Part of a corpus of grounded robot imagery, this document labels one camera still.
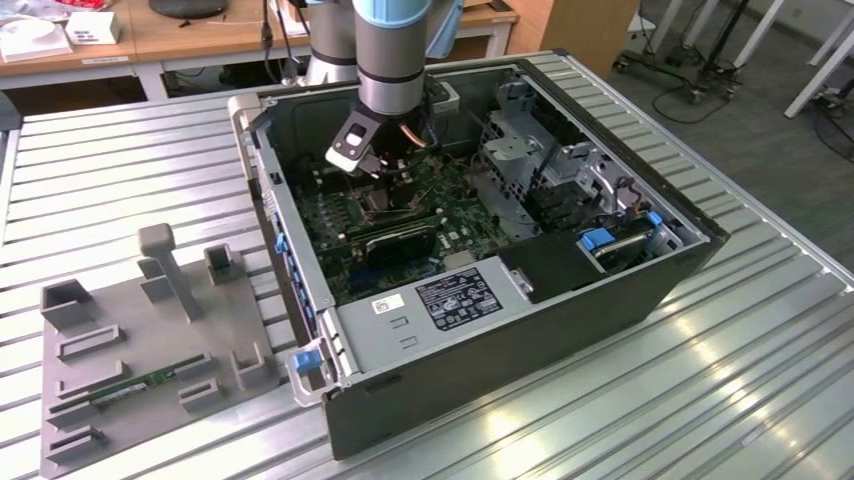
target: motherboard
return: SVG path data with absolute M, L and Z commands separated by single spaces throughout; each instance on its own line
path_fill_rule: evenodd
M 411 169 L 378 181 L 311 160 L 290 177 L 339 303 L 466 266 L 510 244 L 471 187 L 477 165 L 477 157 L 431 155 L 401 162 Z

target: green circuit board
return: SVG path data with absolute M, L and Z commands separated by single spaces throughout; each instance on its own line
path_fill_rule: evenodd
M 463 262 L 467 258 L 481 260 L 510 243 L 498 219 L 470 186 L 471 169 L 469 158 L 430 158 L 387 188 L 370 182 L 357 184 L 345 178 L 346 188 L 327 192 L 321 188 L 325 182 L 341 179 L 314 170 L 314 185 L 305 188 L 303 182 L 297 204 L 339 304 L 443 273 L 459 264 L 461 255 Z M 399 194 L 405 200 L 398 204 L 403 206 L 383 204 L 385 208 L 377 208 L 377 203 Z M 435 234 L 433 244 L 418 245 L 419 248 L 431 245 L 430 254 L 419 255 L 417 260 L 397 263 L 393 260 L 395 264 L 387 268 L 366 268 L 371 246 L 382 239 L 397 240 L 407 232 L 422 232 L 426 242 Z M 397 246 L 387 246 L 391 252 Z M 454 254 L 461 255 L 446 262 Z

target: barcode label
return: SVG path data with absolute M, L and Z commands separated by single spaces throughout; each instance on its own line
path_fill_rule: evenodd
M 102 57 L 102 58 L 87 58 L 80 60 L 84 65 L 98 65 L 102 63 L 122 63 L 127 62 L 128 57 Z

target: white sticker on motherboard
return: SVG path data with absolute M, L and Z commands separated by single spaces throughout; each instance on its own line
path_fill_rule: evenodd
M 379 315 L 381 313 L 391 312 L 395 308 L 401 308 L 403 305 L 403 297 L 401 294 L 393 295 L 386 298 L 381 298 L 379 300 L 374 300 L 371 302 L 374 306 L 374 312 Z

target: blue tab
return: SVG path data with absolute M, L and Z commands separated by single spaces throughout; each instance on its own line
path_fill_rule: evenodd
M 299 373 L 309 373 L 321 368 L 321 365 L 323 365 L 323 357 L 319 350 L 299 352 L 294 357 L 294 367 Z
M 582 235 L 582 245 L 585 245 L 587 251 L 595 250 L 609 243 L 614 243 L 616 240 L 614 235 L 612 235 L 612 232 L 605 228 L 590 230 Z
M 279 233 L 277 236 L 277 253 L 282 255 L 289 251 L 289 242 L 285 240 L 285 233 Z
M 403 28 L 415 24 L 430 10 L 431 0 L 354 0 L 362 19 L 379 28 Z
M 465 0 L 454 0 L 454 5 L 451 5 L 445 20 L 442 21 L 442 26 L 427 46 L 429 58 L 445 58 L 451 54 L 454 40 L 457 39 L 457 30 L 459 29 L 459 21 L 463 17 L 463 8 Z
M 656 212 L 648 213 L 646 214 L 646 218 L 650 220 L 650 223 L 657 228 L 662 223 L 665 223 L 665 220 L 662 219 L 662 216 Z

